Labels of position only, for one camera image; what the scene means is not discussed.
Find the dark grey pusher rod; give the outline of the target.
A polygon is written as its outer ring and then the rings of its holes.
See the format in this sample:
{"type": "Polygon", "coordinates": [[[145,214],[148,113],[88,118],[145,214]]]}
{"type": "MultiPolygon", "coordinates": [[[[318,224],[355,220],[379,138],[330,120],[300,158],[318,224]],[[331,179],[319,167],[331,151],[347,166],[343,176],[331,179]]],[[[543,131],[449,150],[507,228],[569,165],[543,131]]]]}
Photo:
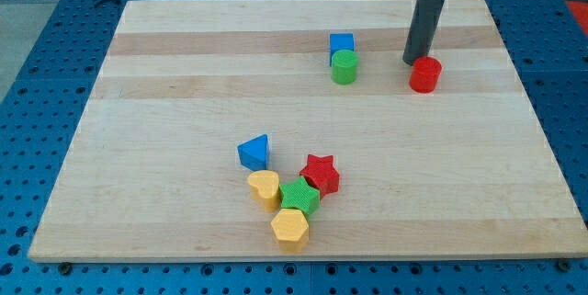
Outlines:
{"type": "Polygon", "coordinates": [[[428,55],[444,3],[445,0],[416,0],[402,55],[406,64],[414,65],[417,59],[428,55]]]}

